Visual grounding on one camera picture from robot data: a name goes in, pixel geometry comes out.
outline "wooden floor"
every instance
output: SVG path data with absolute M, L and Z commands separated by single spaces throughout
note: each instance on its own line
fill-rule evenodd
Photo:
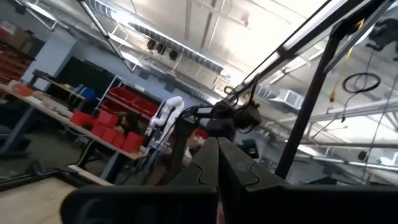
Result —
M 62 200 L 75 188 L 47 179 L 0 193 L 0 219 L 4 224 L 59 224 Z

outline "yellow cable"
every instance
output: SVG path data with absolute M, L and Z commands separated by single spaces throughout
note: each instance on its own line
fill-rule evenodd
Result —
M 360 29 L 363 26 L 363 23 L 364 23 L 364 19 L 358 22 L 358 29 Z M 353 48 L 354 47 L 350 48 L 350 50 L 348 51 L 347 56 L 346 56 L 346 58 L 344 60 L 344 64 L 341 66 L 340 72 L 338 74 L 337 81 L 336 81 L 335 86 L 333 87 L 333 90 L 331 91 L 330 96 L 329 96 L 330 103 L 333 103 L 335 101 L 336 92 L 337 92 L 337 86 L 338 86 L 338 84 L 339 84 L 339 82 L 341 80 L 341 77 L 342 77 L 342 74 L 343 74 L 343 69 L 345 68 L 345 66 L 347 64 L 347 61 L 351 57 L 351 54 L 353 53 Z

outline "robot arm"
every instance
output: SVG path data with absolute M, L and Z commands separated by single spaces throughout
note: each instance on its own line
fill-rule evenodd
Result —
M 150 140 L 154 137 L 154 129 L 163 131 L 160 141 L 167 142 L 174 130 L 174 122 L 184 110 L 184 106 L 184 101 L 181 96 L 175 96 L 166 100 L 159 114 L 156 114 L 150 119 L 142 146 L 148 146 Z
M 150 119 L 149 126 L 163 126 L 172 113 L 180 113 L 184 109 L 184 102 L 181 96 L 175 96 L 165 101 L 160 116 L 155 115 Z

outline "workbench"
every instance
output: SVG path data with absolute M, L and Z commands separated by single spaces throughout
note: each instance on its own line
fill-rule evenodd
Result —
M 30 107 L 29 109 L 24 113 L 22 118 L 19 120 L 15 128 L 12 130 L 11 134 L 9 135 L 8 139 L 0 149 L 0 156 L 7 155 L 7 154 L 13 154 L 15 153 L 15 146 L 17 145 L 18 141 L 20 138 L 24 135 L 26 129 L 29 126 L 29 120 L 35 111 L 39 111 L 57 121 L 60 123 L 64 124 L 65 126 L 68 126 L 69 128 L 74 129 L 76 132 L 86 136 L 87 138 L 91 139 L 91 142 L 89 142 L 85 148 L 85 150 L 82 152 L 76 166 L 80 168 L 84 168 L 85 164 L 88 162 L 89 157 L 94 153 L 93 148 L 90 147 L 90 145 L 93 142 L 98 142 L 107 148 L 113 150 L 115 153 L 113 154 L 112 158 L 109 160 L 107 163 L 106 167 L 104 168 L 103 173 L 101 174 L 101 178 L 104 180 L 107 180 L 108 182 L 112 183 L 115 179 L 115 175 L 117 175 L 122 168 L 121 165 L 119 164 L 120 160 L 122 157 L 126 156 L 132 160 L 138 160 L 143 157 L 145 157 L 145 154 L 143 152 L 138 152 L 138 153 L 128 153 L 126 151 L 123 151 L 114 145 L 102 140 L 100 137 L 94 135 L 91 133 L 89 130 L 86 130 L 74 123 L 72 123 L 69 118 L 64 117 L 60 114 L 58 114 L 55 111 L 52 111 L 46 107 L 44 107 L 41 103 L 38 103 L 36 100 L 32 100 L 31 97 L 23 97 L 21 95 L 18 95 L 17 93 L 14 93 L 8 86 L 5 85 L 0 85 L 0 90 L 5 91 L 6 93 L 15 96 L 19 100 L 27 103 Z
M 74 97 L 80 99 L 80 103 L 78 104 L 77 109 L 79 109 L 79 110 L 82 109 L 83 105 L 86 102 L 85 97 L 81 96 L 78 93 L 76 93 L 73 89 L 67 88 L 64 84 L 57 83 L 56 81 L 54 81 L 50 77 L 51 76 L 49 74 L 45 73 L 45 72 L 42 72 L 42 71 L 39 71 L 39 70 L 35 70 L 33 72 L 33 78 L 29 82 L 29 86 L 33 87 L 35 85 L 36 81 L 41 78 L 41 79 L 49 82 L 51 85 L 55 85 L 56 87 L 58 87 L 58 88 L 60 88 L 60 89 L 62 89 L 64 91 L 67 91 L 71 96 L 74 96 Z

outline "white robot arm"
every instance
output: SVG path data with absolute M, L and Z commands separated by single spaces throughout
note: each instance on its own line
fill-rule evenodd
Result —
M 149 121 L 149 127 L 146 132 L 146 137 L 151 138 L 153 128 L 160 128 L 163 131 L 159 138 L 162 142 L 167 142 L 171 133 L 174 130 L 174 122 L 184 110 L 184 101 L 181 96 L 175 96 L 165 101 L 160 113 L 160 116 L 155 115 Z

